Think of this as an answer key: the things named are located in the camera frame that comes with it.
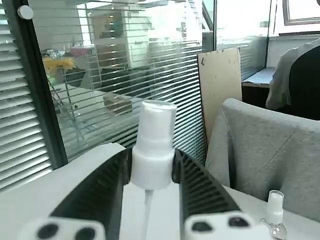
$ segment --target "yellow flower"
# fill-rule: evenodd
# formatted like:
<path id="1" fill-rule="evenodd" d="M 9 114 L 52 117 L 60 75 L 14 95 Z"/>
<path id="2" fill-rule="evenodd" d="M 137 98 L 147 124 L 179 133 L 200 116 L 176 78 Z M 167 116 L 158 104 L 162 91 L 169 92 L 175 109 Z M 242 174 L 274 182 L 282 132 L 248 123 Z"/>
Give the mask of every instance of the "yellow flower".
<path id="1" fill-rule="evenodd" d="M 73 58 L 66 57 L 66 58 L 59 58 L 59 59 L 52 59 L 50 57 L 45 57 L 42 59 L 45 71 L 48 74 L 56 74 L 58 68 L 63 68 L 65 71 L 73 69 L 75 67 L 75 63 Z"/>

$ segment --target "cardboard sheet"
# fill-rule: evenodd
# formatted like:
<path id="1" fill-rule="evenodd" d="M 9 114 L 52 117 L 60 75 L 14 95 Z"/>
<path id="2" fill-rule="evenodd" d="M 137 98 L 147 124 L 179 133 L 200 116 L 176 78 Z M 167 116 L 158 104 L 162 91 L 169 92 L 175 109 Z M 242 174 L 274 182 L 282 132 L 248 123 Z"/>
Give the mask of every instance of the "cardboard sheet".
<path id="1" fill-rule="evenodd" d="M 222 103 L 242 100 L 239 48 L 199 53 L 198 70 L 208 143 Z"/>

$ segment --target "small glass bottle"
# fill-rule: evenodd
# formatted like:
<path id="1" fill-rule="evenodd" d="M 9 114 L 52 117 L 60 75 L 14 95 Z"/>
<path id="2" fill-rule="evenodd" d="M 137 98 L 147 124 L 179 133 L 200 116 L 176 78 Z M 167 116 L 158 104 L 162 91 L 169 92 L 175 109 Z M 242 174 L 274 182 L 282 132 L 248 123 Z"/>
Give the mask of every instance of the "small glass bottle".
<path id="1" fill-rule="evenodd" d="M 285 195 L 281 191 L 271 190 L 266 207 L 266 216 L 261 219 L 261 222 L 270 229 L 271 236 L 276 240 L 287 239 L 287 230 L 282 224 L 284 198 Z"/>

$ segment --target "window frame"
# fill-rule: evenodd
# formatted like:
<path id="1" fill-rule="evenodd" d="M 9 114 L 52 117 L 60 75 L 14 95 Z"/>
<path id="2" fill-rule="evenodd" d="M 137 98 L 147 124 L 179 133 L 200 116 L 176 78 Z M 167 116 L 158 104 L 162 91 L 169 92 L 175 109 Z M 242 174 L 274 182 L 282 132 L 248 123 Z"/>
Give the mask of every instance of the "window frame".
<path id="1" fill-rule="evenodd" d="M 289 0 L 282 0 L 283 19 L 285 26 L 320 24 L 320 17 L 290 19 Z"/>

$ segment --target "spray bottle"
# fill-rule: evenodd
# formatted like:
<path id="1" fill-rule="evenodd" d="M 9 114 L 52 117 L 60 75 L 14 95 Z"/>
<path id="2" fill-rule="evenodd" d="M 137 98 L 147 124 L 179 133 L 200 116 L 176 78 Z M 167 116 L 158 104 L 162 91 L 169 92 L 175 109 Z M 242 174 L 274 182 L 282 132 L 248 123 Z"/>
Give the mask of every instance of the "spray bottle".
<path id="1" fill-rule="evenodd" d="M 285 195 L 281 191 L 271 190 L 266 207 L 266 216 L 261 220 L 269 228 L 271 236 L 276 240 L 287 239 L 287 230 L 282 224 L 284 198 Z"/>
<path id="2" fill-rule="evenodd" d="M 154 190 L 172 182 L 175 150 L 172 147 L 177 106 L 156 100 L 145 100 L 135 146 L 132 148 L 131 182 L 145 189 L 145 212 L 141 240 L 147 237 Z"/>

